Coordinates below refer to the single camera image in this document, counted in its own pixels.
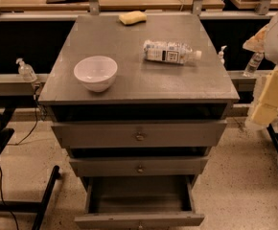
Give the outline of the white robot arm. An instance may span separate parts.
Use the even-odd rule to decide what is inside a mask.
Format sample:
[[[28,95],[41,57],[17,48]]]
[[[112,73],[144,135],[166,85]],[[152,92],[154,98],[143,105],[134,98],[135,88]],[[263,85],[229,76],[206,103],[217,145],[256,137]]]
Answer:
[[[267,60],[275,64],[268,75],[256,79],[254,100],[245,121],[247,128],[260,130],[268,127],[278,116],[278,12],[243,44],[243,48],[263,53]]]

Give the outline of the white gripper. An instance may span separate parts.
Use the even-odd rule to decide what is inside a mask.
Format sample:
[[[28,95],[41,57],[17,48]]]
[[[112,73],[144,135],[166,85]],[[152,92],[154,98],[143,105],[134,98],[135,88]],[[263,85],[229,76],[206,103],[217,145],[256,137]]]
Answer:
[[[245,126],[252,130],[268,127],[278,116],[278,66],[266,77],[259,77],[253,92]]]

